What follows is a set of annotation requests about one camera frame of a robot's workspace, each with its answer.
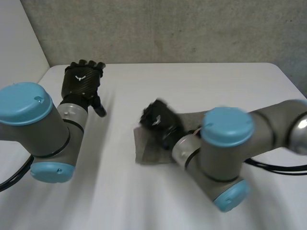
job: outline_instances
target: gray wall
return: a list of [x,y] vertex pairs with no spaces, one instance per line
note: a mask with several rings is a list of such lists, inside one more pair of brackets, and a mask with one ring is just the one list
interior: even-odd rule
[[51,66],[271,62],[307,93],[307,0],[21,2]]

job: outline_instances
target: black cable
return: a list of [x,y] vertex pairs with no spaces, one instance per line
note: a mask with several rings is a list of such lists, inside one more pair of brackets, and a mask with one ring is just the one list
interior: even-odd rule
[[277,165],[271,165],[271,164],[265,164],[259,161],[255,161],[251,158],[246,159],[245,163],[262,168],[266,171],[269,171],[271,173],[281,174],[281,175],[289,175],[289,176],[304,176],[307,175],[307,165],[300,165],[300,166],[291,166],[291,167],[285,167],[285,166],[277,166]]
[[33,160],[34,160],[34,157],[30,156],[28,160],[23,164],[23,166],[16,173],[14,173],[13,176],[11,176],[5,182],[1,183],[0,192],[8,189],[9,187],[13,186],[18,181],[20,181],[20,179],[23,178],[23,176],[30,170]]

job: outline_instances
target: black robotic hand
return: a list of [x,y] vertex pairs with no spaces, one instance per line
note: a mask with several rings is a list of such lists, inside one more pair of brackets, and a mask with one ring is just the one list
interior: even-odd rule
[[158,99],[144,109],[140,124],[154,134],[165,150],[172,150],[187,134],[178,115]]
[[79,63],[72,62],[65,69],[64,81],[62,85],[61,103],[74,103],[83,107],[87,111],[88,106],[92,106],[100,116],[106,116],[106,111],[101,105],[97,90],[100,86],[100,78],[103,76],[105,63],[80,60]]

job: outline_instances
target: gray cloth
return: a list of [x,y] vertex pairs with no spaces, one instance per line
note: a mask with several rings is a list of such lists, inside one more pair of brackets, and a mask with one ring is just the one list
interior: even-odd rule
[[[205,112],[178,114],[185,130],[194,130],[201,125]],[[172,152],[164,150],[156,142],[153,135],[143,127],[133,130],[135,141],[135,162],[138,164],[174,163]]]

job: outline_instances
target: white logo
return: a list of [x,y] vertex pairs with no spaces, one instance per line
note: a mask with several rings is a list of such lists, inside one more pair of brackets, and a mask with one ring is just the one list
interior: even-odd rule
[[82,78],[78,78],[78,76],[75,76],[76,79],[78,79],[79,81],[81,81],[83,78],[85,78],[86,76],[82,77]]
[[157,120],[153,123],[152,126],[155,126],[155,125],[159,124],[160,122],[161,122],[161,116],[159,115],[159,116],[157,116]]

